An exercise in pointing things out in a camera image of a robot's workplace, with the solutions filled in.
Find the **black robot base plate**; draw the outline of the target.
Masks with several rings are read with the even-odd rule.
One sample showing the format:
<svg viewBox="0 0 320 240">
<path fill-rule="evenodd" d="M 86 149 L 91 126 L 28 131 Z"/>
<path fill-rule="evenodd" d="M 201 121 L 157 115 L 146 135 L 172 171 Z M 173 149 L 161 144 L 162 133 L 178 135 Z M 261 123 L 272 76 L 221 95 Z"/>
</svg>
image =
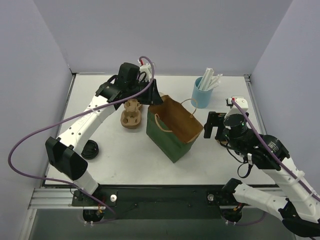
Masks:
<svg viewBox="0 0 320 240">
<path fill-rule="evenodd" d="M 211 220 L 222 209 L 241 206 L 222 185 L 102 185 L 96 198 L 76 190 L 71 205 L 82 207 L 85 220 Z"/>
</svg>

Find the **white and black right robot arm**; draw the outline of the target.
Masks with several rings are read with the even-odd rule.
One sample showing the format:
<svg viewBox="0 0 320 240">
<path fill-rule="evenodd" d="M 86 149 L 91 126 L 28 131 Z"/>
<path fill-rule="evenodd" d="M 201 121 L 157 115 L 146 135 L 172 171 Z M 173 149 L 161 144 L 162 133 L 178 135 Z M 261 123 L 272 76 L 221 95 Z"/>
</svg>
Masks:
<svg viewBox="0 0 320 240">
<path fill-rule="evenodd" d="M 244 112 L 234 114 L 210 111 L 204 125 L 204 138 L 209 139 L 217 128 L 216 140 L 242 157 L 248 169 L 257 167 L 282 190 L 277 196 L 258 190 L 231 178 L 222 188 L 227 204 L 250 205 L 280 220 L 293 234 L 304 238 L 320 235 L 320 196 L 307 183 L 305 173 L 298 170 L 289 151 L 276 137 L 260 134 Z"/>
</svg>

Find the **brown paper coffee cup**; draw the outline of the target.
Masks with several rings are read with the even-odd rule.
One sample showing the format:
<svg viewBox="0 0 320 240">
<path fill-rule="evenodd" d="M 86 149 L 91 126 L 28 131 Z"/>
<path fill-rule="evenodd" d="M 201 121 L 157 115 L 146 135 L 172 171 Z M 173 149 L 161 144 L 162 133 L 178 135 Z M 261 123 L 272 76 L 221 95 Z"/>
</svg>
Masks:
<svg viewBox="0 0 320 240">
<path fill-rule="evenodd" d="M 227 147 L 229 145 L 227 140 L 217 140 L 217 142 L 222 146 L 222 147 Z"/>
</svg>

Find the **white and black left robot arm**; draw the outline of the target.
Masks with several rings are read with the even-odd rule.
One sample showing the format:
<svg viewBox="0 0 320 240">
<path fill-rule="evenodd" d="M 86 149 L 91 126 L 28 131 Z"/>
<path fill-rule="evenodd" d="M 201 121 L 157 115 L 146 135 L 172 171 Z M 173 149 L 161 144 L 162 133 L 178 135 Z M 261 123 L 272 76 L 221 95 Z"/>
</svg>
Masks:
<svg viewBox="0 0 320 240">
<path fill-rule="evenodd" d="M 155 80 L 153 63 L 138 66 L 125 62 L 118 74 L 102 83 L 79 118 L 57 138 L 45 142 L 51 166 L 84 190 L 83 199 L 91 206 L 100 203 L 99 184 L 88 171 L 88 163 L 81 153 L 93 133 L 123 102 L 137 99 L 142 105 L 163 103 Z"/>
</svg>

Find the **green and brown paper bag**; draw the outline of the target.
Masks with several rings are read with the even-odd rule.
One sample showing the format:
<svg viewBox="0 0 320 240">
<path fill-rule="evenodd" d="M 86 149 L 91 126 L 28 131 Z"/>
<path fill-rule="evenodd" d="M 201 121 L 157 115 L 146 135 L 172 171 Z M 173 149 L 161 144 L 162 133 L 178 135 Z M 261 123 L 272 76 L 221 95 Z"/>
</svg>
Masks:
<svg viewBox="0 0 320 240">
<path fill-rule="evenodd" d="M 196 102 L 195 99 L 178 102 L 169 95 L 161 99 L 162 104 L 147 109 L 146 134 L 172 163 L 176 163 L 189 152 L 204 126 L 195 116 L 198 106 L 193 112 L 183 106 L 188 101 Z"/>
</svg>

